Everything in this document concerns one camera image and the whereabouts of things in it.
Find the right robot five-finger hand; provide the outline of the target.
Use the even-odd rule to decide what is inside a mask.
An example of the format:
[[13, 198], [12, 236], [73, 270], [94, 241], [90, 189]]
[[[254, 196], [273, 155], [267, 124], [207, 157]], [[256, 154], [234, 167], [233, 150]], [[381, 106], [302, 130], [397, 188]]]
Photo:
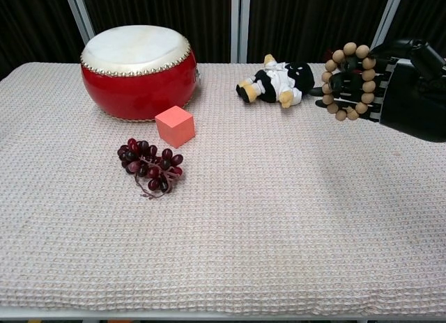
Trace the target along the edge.
[[374, 48], [349, 42], [332, 53], [310, 90], [338, 121], [369, 120], [424, 141], [445, 142], [445, 59], [427, 40]]

